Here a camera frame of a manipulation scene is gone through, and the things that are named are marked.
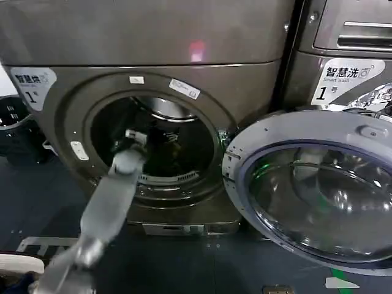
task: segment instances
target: white sticker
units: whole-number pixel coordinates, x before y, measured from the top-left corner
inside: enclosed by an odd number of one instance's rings
[[[145,78],[144,77],[131,77],[131,76],[129,76],[129,83],[142,85],[145,83]]]
[[[89,160],[89,157],[83,148],[83,145],[79,141],[72,141],[71,143],[72,150],[74,151],[75,155],[83,161]]]
[[[50,88],[57,80],[54,71],[41,67],[13,67],[11,76],[31,108],[41,111]]]
[[[200,94],[200,90],[196,89],[192,86],[189,86],[187,83],[183,81],[175,80],[174,78],[170,81],[169,88],[180,92],[192,99],[197,99],[198,95]]]
[[[312,105],[326,105],[354,87],[378,76],[385,69],[384,60],[334,58],[325,65]]]

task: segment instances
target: washing machine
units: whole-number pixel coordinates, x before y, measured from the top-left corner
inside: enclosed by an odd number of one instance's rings
[[[222,174],[242,215],[284,249],[392,275],[392,2],[305,1],[280,110],[245,128]]]
[[[380,110],[391,99],[392,2],[305,1],[284,106]]]
[[[232,233],[222,158],[268,109],[294,2],[1,1],[0,57],[87,195],[115,152],[152,136],[128,223]]]

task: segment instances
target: metal frame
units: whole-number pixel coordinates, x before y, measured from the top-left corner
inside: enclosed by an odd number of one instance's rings
[[[353,273],[392,276],[392,260],[349,263],[317,256],[278,236],[255,212],[243,181],[247,169],[277,145],[295,142],[345,146],[392,166],[392,124],[381,119],[347,112],[305,110],[265,118],[242,131],[225,153],[222,172],[227,193],[241,214],[272,241],[321,265]]]

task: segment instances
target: drum opening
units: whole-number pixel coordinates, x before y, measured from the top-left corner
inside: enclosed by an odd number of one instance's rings
[[[140,178],[143,184],[167,186],[196,180],[214,157],[213,138],[204,123],[187,108],[160,97],[125,97],[98,112],[91,140],[106,165],[111,165],[129,133],[149,140],[149,159]]]

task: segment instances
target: green tape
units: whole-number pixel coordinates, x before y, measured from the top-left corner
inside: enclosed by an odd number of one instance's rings
[[[332,275],[340,280],[348,281],[343,271],[339,271],[338,269],[331,268]],[[352,294],[353,291],[351,289],[338,289],[340,294]]]

